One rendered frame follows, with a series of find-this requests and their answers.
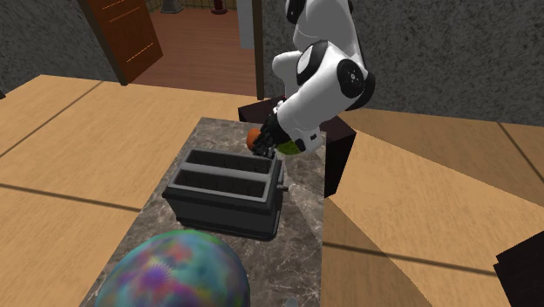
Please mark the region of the brown wooden door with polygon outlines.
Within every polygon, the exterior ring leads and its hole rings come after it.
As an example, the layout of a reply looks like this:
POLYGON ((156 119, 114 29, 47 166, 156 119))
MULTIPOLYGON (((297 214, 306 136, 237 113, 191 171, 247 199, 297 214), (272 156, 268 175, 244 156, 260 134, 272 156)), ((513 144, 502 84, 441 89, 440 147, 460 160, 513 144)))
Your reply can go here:
POLYGON ((162 58, 145 0, 77 2, 120 84, 131 84, 162 58))

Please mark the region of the dark robot stand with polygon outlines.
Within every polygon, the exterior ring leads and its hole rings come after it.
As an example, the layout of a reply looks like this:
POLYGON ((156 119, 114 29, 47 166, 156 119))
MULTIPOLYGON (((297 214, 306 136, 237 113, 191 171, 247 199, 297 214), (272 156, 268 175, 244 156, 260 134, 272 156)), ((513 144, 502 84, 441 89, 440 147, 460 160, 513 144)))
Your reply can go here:
MULTIPOLYGON (((281 97, 265 99, 238 108, 239 121, 263 124, 281 97)), ((326 133, 324 197, 336 193, 350 155, 356 132, 338 116, 320 125, 326 133)))

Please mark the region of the green round fruit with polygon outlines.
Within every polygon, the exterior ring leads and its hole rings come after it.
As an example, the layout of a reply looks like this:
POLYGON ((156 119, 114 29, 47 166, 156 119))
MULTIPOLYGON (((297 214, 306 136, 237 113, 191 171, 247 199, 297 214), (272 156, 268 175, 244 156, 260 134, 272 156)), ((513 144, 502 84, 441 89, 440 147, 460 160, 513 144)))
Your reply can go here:
POLYGON ((285 155, 296 155, 301 152, 296 143, 292 140, 277 145, 275 149, 277 152, 285 155))

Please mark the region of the multicoloured sphere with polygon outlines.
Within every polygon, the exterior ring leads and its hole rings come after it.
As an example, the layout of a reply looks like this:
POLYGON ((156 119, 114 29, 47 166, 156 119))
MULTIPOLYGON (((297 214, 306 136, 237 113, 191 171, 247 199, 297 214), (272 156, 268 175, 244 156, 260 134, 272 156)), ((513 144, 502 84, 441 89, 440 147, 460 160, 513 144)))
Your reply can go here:
POLYGON ((239 256, 214 235, 185 229, 156 235, 126 254, 93 307, 250 307, 239 256))

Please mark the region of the dark furniture block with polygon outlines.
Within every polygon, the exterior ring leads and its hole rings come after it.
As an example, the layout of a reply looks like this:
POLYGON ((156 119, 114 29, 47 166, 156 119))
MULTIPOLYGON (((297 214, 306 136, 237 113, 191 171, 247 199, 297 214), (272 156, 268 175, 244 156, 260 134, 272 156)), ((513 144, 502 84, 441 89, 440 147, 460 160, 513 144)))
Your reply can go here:
POLYGON ((493 268, 511 307, 544 307, 544 231, 496 258, 493 268))

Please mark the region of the orange round fruit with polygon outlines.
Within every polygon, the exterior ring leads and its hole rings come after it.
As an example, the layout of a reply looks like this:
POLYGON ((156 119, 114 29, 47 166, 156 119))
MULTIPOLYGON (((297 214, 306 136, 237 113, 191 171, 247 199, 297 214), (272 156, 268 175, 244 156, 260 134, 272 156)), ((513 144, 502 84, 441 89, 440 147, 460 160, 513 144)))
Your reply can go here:
POLYGON ((248 131, 246 144, 249 150, 253 151, 261 142, 261 131, 259 128, 252 128, 248 131))

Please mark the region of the dark grey toaster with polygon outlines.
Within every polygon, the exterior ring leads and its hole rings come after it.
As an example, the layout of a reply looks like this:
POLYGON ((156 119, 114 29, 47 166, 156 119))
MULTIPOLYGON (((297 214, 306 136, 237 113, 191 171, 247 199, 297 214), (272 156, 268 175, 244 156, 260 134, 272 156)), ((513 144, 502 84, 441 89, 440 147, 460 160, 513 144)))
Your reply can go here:
POLYGON ((193 147, 162 197, 186 227, 271 241, 279 228, 282 161, 193 147))

